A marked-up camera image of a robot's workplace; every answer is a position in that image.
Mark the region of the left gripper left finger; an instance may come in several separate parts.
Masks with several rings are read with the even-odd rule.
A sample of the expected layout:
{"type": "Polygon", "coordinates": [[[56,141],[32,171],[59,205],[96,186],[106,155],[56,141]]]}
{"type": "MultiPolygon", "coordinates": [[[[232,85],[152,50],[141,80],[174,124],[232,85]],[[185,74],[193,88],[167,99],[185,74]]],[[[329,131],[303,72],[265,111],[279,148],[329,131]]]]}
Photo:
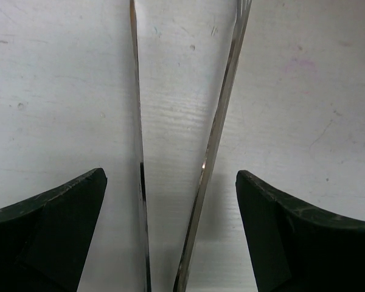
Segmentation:
{"type": "Polygon", "coordinates": [[[0,291],[77,291],[107,177],[92,169],[0,209],[0,291]]]}

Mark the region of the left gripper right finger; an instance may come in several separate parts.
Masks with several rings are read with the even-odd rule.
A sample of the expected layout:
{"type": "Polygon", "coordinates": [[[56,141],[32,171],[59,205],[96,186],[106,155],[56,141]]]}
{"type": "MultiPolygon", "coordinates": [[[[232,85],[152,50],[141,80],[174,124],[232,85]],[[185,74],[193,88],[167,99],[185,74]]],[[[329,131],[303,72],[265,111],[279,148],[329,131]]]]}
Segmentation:
{"type": "Polygon", "coordinates": [[[365,221],[321,209],[246,170],[235,186],[259,291],[365,291],[365,221]]]}

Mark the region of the metal tongs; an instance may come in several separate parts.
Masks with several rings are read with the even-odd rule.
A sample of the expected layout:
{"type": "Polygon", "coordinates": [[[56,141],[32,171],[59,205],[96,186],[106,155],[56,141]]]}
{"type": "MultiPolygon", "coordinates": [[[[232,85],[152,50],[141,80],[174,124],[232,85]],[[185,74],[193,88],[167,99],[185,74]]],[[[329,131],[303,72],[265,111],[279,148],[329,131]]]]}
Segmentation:
{"type": "MultiPolygon", "coordinates": [[[[173,291],[186,291],[189,279],[190,263],[195,247],[195,239],[200,222],[201,211],[209,181],[214,170],[221,135],[226,119],[226,113],[231,99],[232,88],[238,68],[240,52],[242,50],[248,18],[251,10],[251,1],[237,1],[236,19],[232,33],[232,41],[228,55],[217,109],[210,129],[210,134],[204,154],[198,187],[192,204],[189,224],[187,227],[181,258],[179,261],[173,291]]],[[[130,1],[130,28],[134,60],[134,152],[136,157],[137,201],[139,208],[139,243],[141,245],[144,285],[142,291],[151,291],[150,245],[148,235],[147,196],[145,187],[144,144],[142,135],[141,94],[139,78],[139,46],[137,35],[136,3],[130,1]]]]}

